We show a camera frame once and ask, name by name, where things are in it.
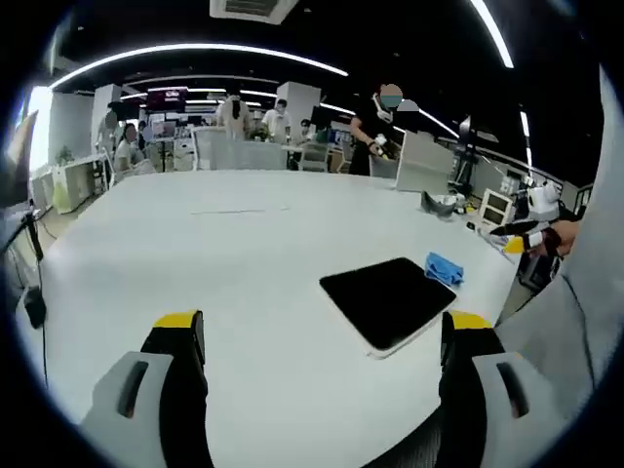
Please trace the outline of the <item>person's right hand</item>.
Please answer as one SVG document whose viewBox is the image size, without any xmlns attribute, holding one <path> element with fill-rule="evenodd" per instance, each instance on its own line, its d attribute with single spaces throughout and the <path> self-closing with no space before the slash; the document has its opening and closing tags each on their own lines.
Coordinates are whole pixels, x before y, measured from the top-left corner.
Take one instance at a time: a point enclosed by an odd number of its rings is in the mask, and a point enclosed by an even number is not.
<svg viewBox="0 0 624 468">
<path fill-rule="evenodd" d="M 580 225 L 579 220 L 555 221 L 539 232 L 540 242 L 527 252 L 532 256 L 567 256 L 574 244 Z"/>
</svg>

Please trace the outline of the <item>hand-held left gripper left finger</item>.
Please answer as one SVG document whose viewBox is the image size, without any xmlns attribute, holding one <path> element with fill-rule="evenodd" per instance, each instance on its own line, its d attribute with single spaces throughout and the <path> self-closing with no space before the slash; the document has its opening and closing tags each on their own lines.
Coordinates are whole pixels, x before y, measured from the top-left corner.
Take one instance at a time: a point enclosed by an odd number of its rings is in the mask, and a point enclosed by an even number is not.
<svg viewBox="0 0 624 468">
<path fill-rule="evenodd" d="M 96 384 L 81 430 L 115 467 L 212 467 L 203 313 L 167 314 Z"/>
</svg>

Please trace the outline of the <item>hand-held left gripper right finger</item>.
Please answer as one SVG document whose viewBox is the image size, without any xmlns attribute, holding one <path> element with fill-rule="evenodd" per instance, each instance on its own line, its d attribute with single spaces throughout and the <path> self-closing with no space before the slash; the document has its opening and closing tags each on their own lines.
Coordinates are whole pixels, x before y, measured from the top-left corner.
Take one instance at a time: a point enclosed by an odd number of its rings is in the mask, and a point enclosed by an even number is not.
<svg viewBox="0 0 624 468">
<path fill-rule="evenodd" d="M 439 467 L 531 467 L 565 419 L 550 382 L 483 317 L 442 316 Z"/>
</svg>

